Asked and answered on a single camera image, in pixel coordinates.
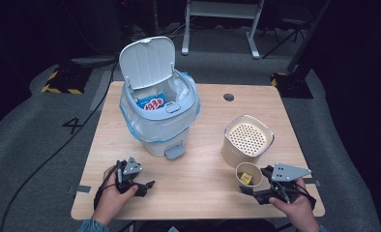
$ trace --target perforated lid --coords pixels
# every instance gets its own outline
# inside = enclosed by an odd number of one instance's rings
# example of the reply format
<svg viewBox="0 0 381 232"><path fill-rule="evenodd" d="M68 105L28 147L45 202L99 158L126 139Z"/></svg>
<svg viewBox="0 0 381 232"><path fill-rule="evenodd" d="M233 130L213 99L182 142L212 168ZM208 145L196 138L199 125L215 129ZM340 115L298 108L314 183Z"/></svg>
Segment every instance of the perforated lid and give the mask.
<svg viewBox="0 0 381 232"><path fill-rule="evenodd" d="M168 79L175 67L175 46L167 37L143 39L126 46L119 63L132 89L142 89Z"/></svg>
<svg viewBox="0 0 381 232"><path fill-rule="evenodd" d="M236 118L226 127L224 135L235 148L251 157L262 155L275 140L268 127L249 115Z"/></svg>

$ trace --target table top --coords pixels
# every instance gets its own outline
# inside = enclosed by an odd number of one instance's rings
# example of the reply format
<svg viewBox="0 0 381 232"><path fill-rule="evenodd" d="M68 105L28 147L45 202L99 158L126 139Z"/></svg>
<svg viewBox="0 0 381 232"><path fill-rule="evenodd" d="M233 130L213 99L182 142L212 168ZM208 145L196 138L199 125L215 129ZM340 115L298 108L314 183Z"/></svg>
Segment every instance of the table top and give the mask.
<svg viewBox="0 0 381 232"><path fill-rule="evenodd" d="M119 219L285 218L274 206L259 205L252 196L234 189L235 170L227 165L220 152L226 126L238 116L248 114L275 134L274 143L257 166L274 166L279 162L308 168L275 87L197 84L200 114L190 126L185 154L169 160L150 155L130 134L119 109L122 86L123 82L117 81L109 87L80 181L81 186L89 186L91 190L76 194L74 219L91 217L103 172L116 160L129 157L134 157L143 167L135 181L140 184L155 181L155 184L145 197L133 197ZM232 94L234 101L226 101L224 94ZM260 188L269 187L265 178ZM323 216L325 209L316 186L310 184L307 189L317 200L314 214Z"/></svg>

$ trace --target beige container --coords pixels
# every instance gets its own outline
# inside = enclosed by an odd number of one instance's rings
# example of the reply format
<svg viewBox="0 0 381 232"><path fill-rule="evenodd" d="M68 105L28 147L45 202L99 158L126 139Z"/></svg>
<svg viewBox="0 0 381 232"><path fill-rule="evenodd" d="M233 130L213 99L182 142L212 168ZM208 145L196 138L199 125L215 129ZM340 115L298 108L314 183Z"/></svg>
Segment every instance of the beige container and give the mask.
<svg viewBox="0 0 381 232"><path fill-rule="evenodd" d="M274 140L273 132L263 123L249 115L242 115L226 127L221 154L233 168L241 162L256 163Z"/></svg>
<svg viewBox="0 0 381 232"><path fill-rule="evenodd" d="M260 168L258 168L254 163L251 162L242 162L236 167L236 190L241 192L239 187L245 187L250 189L255 189L262 184L263 181L263 174L260 171ZM252 178L251 185L247 185L244 182L242 182L239 178L239 175L241 173L247 173Z"/></svg>

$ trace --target human hand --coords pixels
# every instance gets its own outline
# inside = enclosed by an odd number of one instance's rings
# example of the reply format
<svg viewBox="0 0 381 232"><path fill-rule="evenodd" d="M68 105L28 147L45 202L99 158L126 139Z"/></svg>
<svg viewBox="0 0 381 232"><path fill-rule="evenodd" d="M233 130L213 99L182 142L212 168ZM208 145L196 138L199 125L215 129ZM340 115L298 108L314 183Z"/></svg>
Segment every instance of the human hand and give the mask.
<svg viewBox="0 0 381 232"><path fill-rule="evenodd" d="M109 167L103 173L103 178L105 178L111 170L112 167ZM106 183L109 188L105 188L103 190L103 195L101 196L97 209L91 216L91 219L94 219L105 226L107 226L111 220L119 214L128 200L131 199L131 197L133 197L138 190L138 186L132 186L126 192L121 194L118 189L113 186L115 185L115 179L116 173L112 172L109 176L108 182Z"/></svg>
<svg viewBox="0 0 381 232"><path fill-rule="evenodd" d="M306 189L305 181L302 178L296 181L296 185ZM302 232L314 232L320 227L314 217L310 201L307 197L301 194L299 194L299 197L291 204L287 204L275 197L271 197L269 202L280 211L284 212L290 222Z"/></svg>

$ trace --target black cable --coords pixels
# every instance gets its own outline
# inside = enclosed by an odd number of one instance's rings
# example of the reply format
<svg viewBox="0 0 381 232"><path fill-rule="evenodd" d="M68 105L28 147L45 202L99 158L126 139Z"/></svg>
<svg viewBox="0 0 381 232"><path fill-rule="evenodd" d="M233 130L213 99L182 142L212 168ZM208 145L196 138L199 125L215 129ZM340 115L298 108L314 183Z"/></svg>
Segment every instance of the black cable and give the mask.
<svg viewBox="0 0 381 232"><path fill-rule="evenodd" d="M117 165L113 166L112 169L108 172L108 175L106 175L106 177L103 179L103 183L102 183L101 186L99 187L99 190L104 190L104 189L106 189L106 188L108 188L108 187L113 186L113 185L110 185L110 186L107 186L107 187L104 188L104 186L106 185L106 183L107 183L108 180L109 180L109 177L112 175L112 173L115 171L115 169L116 169L117 167L118 167Z"/></svg>
<svg viewBox="0 0 381 232"><path fill-rule="evenodd" d="M52 160L56 155L58 155L58 153L60 153L75 137L76 135L84 128L84 126L88 123L88 121L91 119L91 117L94 115L94 113L97 111L97 109L100 107L100 105L103 103L103 100L105 99L106 97L106 94L108 93L108 90L109 90L109 85L111 84L112 80L113 80L113 73L115 71L115 68L118 64L118 61L115 62L115 64L113 65L112 67L112 71L111 71L111 77L109 78L109 83L108 83L108 88L106 88L106 91L105 93L103 94L103 98L100 100L100 102L97 104L97 106L95 107L95 109L92 111L92 113L88 116L88 118L84 121L84 123L82 124L81 127L78 128L78 130L76 130L76 132L73 134L73 136L71 136L56 152L54 152L48 159L46 159L22 184L21 186L16 190L14 196L12 197L12 199L10 200L7 208L6 208L6 211L4 212L4 215L3 215L3 218L1 220L1 225L0 225L0 232L3 232L3 229L4 229L4 224L6 222L6 219L7 219L7 215L9 213L9 210L11 208L11 206L13 205L16 197L18 196L18 194L22 191L22 189L24 188L24 186L50 161Z"/></svg>
<svg viewBox="0 0 381 232"><path fill-rule="evenodd" d="M99 49L97 49L96 47L94 47L89 41L88 39L85 37L85 35L82 33L81 29L79 29L79 26L78 26L78 23L76 23L75 19L73 18L73 15L71 14L70 10L68 9L68 7L65 5L64 1L61 0L61 3L64 7L64 9L66 10L67 14L69 15L69 17L71 18L71 21L73 22L73 25L75 26L76 30L79 32L79 35L81 35L82 39L88 43L88 45L95 51L99 52L100 54L103 54L103 55L115 55L113 53L107 53L107 52L103 52Z"/></svg>
<svg viewBox="0 0 381 232"><path fill-rule="evenodd" d="M308 193L308 190L307 190L307 189L305 189L305 188L303 188L303 187L301 187L301 186L299 186L299 185L296 185L296 187L299 187L300 189L302 189L303 191L305 191L308 195L310 195L310 193Z"/></svg>
<svg viewBox="0 0 381 232"><path fill-rule="evenodd" d="M284 191L286 191L286 192L291 192L291 193L298 193L298 194L301 194L301 195L303 195L303 196L305 196L305 197L310 196L310 194L309 194L308 192L302 192L302 191L297 190L297 189L289 189L289 188L286 188Z"/></svg>
<svg viewBox="0 0 381 232"><path fill-rule="evenodd" d="M87 63L83 63L83 62L77 62L77 61L74 61L73 62L77 65L79 65L81 68L99 68L99 67L103 67L103 66L107 66L107 65L110 65L110 64L113 64L114 62L116 62L118 59L117 56L115 56L112 60L104 60L104 61L99 61L99 62L87 62Z"/></svg>
<svg viewBox="0 0 381 232"><path fill-rule="evenodd" d="M108 189L109 187L113 187L113 186L116 186L116 184L109 185L109 186L103 188L103 190Z"/></svg>

